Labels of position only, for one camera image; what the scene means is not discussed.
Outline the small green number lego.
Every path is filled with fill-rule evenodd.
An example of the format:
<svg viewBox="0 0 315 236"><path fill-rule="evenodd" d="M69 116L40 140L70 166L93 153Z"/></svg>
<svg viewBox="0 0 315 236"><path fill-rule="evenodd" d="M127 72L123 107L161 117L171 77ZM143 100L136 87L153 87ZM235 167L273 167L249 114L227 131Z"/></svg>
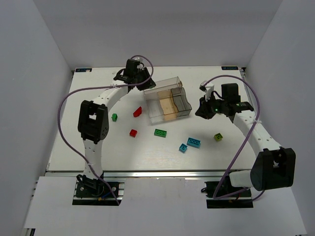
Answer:
<svg viewBox="0 0 315 236"><path fill-rule="evenodd" d="M113 122L116 122L118 119L118 115L116 113L114 113L111 118L112 118Z"/></svg>

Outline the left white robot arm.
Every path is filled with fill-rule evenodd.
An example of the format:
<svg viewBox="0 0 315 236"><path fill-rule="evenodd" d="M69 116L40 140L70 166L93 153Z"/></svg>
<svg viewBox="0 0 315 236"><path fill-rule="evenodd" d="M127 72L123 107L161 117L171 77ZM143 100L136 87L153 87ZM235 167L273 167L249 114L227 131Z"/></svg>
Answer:
<svg viewBox="0 0 315 236"><path fill-rule="evenodd" d="M113 79L109 88L91 101L81 103L78 131L85 148L87 163L83 176L98 179L103 175L101 166L102 143L109 132L109 111L133 88L139 91L152 89L156 86L152 74L142 62L143 57L133 56L126 62Z"/></svg>

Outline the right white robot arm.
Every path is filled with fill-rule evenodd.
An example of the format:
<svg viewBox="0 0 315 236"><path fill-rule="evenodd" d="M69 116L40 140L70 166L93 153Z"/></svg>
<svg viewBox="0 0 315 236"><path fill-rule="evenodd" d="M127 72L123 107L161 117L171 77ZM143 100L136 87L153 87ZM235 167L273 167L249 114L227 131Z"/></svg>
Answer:
<svg viewBox="0 0 315 236"><path fill-rule="evenodd" d="M215 97L213 84L203 82L199 88L205 95L200 98L195 115L211 119L216 114L224 114L243 133L256 155L251 170L229 173L231 186L253 187L257 191L291 187L296 160L294 150L282 147L256 120L258 113L249 102L241 101L238 85L223 84L219 98Z"/></svg>

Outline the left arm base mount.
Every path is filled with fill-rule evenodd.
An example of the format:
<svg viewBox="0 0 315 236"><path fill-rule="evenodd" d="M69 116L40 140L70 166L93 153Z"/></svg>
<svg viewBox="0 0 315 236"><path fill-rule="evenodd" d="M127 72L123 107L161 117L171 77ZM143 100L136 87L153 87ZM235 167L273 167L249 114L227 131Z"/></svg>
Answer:
<svg viewBox="0 0 315 236"><path fill-rule="evenodd" d="M110 181L106 185L99 179L76 176L72 204L74 206L118 206L124 195L124 182Z"/></svg>

